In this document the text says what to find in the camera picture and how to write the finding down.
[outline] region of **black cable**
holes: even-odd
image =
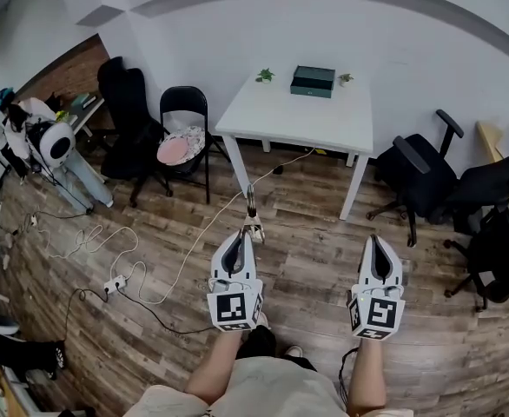
[[[47,216],[50,216],[50,217],[56,218],[56,219],[73,219],[73,218],[79,218],[81,216],[88,216],[88,214],[86,214],[86,213],[80,213],[79,215],[72,215],[72,216],[57,216],[57,215],[53,215],[48,212],[44,212],[42,210],[35,210],[35,212],[33,212],[33,213],[26,213],[23,218],[23,222],[19,225],[17,230],[11,232],[11,234],[15,236],[22,232],[27,233],[30,230],[30,226],[32,225],[31,218],[36,214],[47,215]]]
[[[56,215],[52,215],[51,213],[48,213],[48,212],[43,212],[42,210],[37,210],[33,215],[36,215],[37,213],[51,216],[52,218],[56,218],[56,219],[73,219],[73,218],[79,218],[81,216],[88,216],[86,213],[80,213],[79,215],[72,215],[72,216],[56,216]]]
[[[144,304],[142,304],[140,301],[137,301],[137,300],[133,300],[133,298],[131,298],[130,296],[127,296],[126,294],[124,294],[118,287],[118,285],[116,284],[116,289],[117,291],[123,295],[125,298],[127,298],[129,301],[132,301],[136,304],[138,304],[139,306],[141,306],[142,308],[145,308],[147,309],[157,320],[158,322],[161,324],[161,326],[166,329],[167,331],[169,332],[173,332],[174,334],[178,334],[178,335],[189,335],[189,334],[200,334],[201,332],[206,332],[207,330],[210,330],[210,329],[215,329],[215,326],[210,326],[209,328],[204,328],[204,329],[200,329],[200,330],[189,330],[187,332],[180,332],[178,330],[175,330],[175,329],[172,329],[168,326],[166,326],[164,324],[164,322],[162,320],[160,320],[160,318],[158,318],[158,315],[156,315],[156,313],[154,312],[154,310],[152,310],[151,308],[147,308]]]
[[[46,170],[46,167],[44,167],[42,164],[41,164],[41,167],[45,171],[47,171],[48,175],[52,178],[52,181],[49,181],[48,178],[45,178],[41,173],[40,176],[43,178],[43,180],[52,184],[53,187],[60,186],[62,189],[64,189],[68,193],[69,196],[71,196],[73,199],[75,199],[77,202],[79,202],[84,207],[85,210],[89,210],[89,208],[86,205],[84,205],[81,201],[79,201],[61,182],[59,182],[54,177],[54,173],[50,169]]]
[[[108,292],[107,291],[104,291],[104,293],[106,294],[106,297],[102,298],[99,294],[97,294],[92,289],[89,289],[89,288],[76,288],[71,293],[71,296],[69,297],[69,301],[67,303],[67,310],[65,312],[65,332],[63,334],[63,340],[62,341],[66,341],[67,340],[67,324],[68,324],[68,320],[69,320],[69,311],[71,310],[71,302],[73,301],[73,297],[75,296],[75,294],[77,292],[79,293],[79,301],[85,301],[86,298],[87,298],[87,292],[90,292],[91,294],[94,294],[98,298],[100,298],[102,300],[102,302],[105,302],[105,303],[108,302]]]
[[[343,401],[343,405],[345,406],[345,409],[347,411],[347,389],[345,387],[345,381],[343,381],[343,368],[345,367],[345,362],[347,360],[347,357],[351,354],[354,354],[359,350],[358,347],[354,347],[349,352],[347,352],[343,357],[341,357],[341,368],[339,373],[340,378],[340,398],[341,401]]]

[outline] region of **green box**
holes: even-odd
[[[297,66],[291,82],[291,94],[300,96],[332,97],[335,69]]]

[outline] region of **pink cushion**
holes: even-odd
[[[179,161],[188,151],[188,142],[185,137],[174,137],[162,142],[156,157],[161,163],[170,164]]]

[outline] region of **person's arm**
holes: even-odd
[[[21,101],[19,103],[19,106],[22,109],[24,109],[27,113],[29,113],[31,116],[43,117],[46,120],[50,121],[56,120],[56,113],[54,113],[54,111],[52,111],[52,109],[48,105],[46,105],[44,101],[41,101],[36,97],[30,97],[29,99]]]
[[[361,339],[349,383],[347,413],[350,417],[356,417],[382,409],[385,405],[386,382],[381,343]]]
[[[201,365],[188,379],[185,393],[212,405],[224,395],[241,345],[242,332],[221,332]]]

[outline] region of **small potted plant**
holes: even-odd
[[[342,87],[345,87],[347,86],[347,82],[352,81],[354,77],[351,76],[350,74],[342,74],[341,76],[338,77],[338,79],[340,79],[340,85]]]
[[[263,69],[260,73],[258,73],[258,77],[256,77],[256,82],[262,83],[270,83],[272,82],[272,77],[275,74],[270,71],[270,68]]]

